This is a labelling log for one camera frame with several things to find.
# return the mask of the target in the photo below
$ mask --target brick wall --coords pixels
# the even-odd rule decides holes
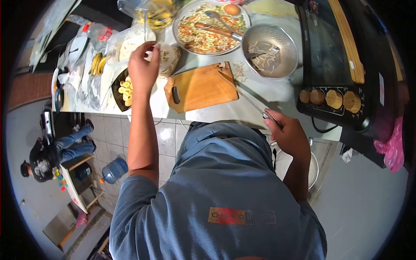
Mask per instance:
[[[9,97],[9,110],[24,104],[51,98],[52,73],[24,73],[16,76]]]

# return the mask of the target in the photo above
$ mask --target man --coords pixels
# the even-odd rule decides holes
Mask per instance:
[[[30,151],[29,163],[24,161],[20,165],[20,173],[23,177],[32,175],[38,182],[44,182],[53,178],[52,169],[59,164],[69,161],[75,157],[95,151],[94,142],[88,141],[72,145],[76,140],[92,133],[94,125],[91,120],[85,120],[85,125],[69,136],[62,137],[50,146],[44,146],[42,139],[38,138]]]
[[[127,161],[111,221],[114,259],[325,259],[324,230],[307,202],[310,147],[297,119],[267,110],[272,140],[293,156],[284,181],[265,138],[249,127],[190,126],[170,179],[158,190],[156,131],[149,99],[159,49],[130,56],[134,85]],[[143,60],[153,51],[151,62]]]

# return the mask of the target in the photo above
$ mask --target right hand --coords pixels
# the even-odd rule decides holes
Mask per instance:
[[[280,130],[273,120],[269,118],[264,120],[264,123],[272,132],[271,139],[275,140],[285,153],[293,156],[293,161],[305,163],[305,167],[309,168],[311,150],[308,138],[299,120],[270,109],[266,109],[266,111],[283,126],[282,130]]]
[[[142,94],[146,97],[150,96],[156,82],[159,73],[160,50],[157,45],[154,45],[156,45],[155,41],[145,42],[130,55],[128,69],[135,90],[133,97],[140,97]],[[148,56],[147,51],[153,52],[150,62],[144,59]]]

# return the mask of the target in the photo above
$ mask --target white tile floor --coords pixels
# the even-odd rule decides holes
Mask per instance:
[[[112,214],[117,203],[121,184],[127,175],[125,174],[115,184],[107,182],[101,184],[99,180],[102,178],[101,171],[103,167],[108,163],[117,157],[127,159],[130,122],[125,116],[109,114],[86,113],[85,119],[90,119],[94,124],[92,138],[97,145],[94,158],[89,161],[94,172],[92,178],[96,181],[98,188],[106,191],[105,195],[99,199],[99,202]],[[159,148],[159,187],[164,185],[169,179],[172,168],[175,165],[176,153],[187,132],[187,129],[184,129],[179,120],[162,119],[159,123],[160,120],[160,118],[154,118]],[[182,123],[188,128],[191,121],[182,120]]]

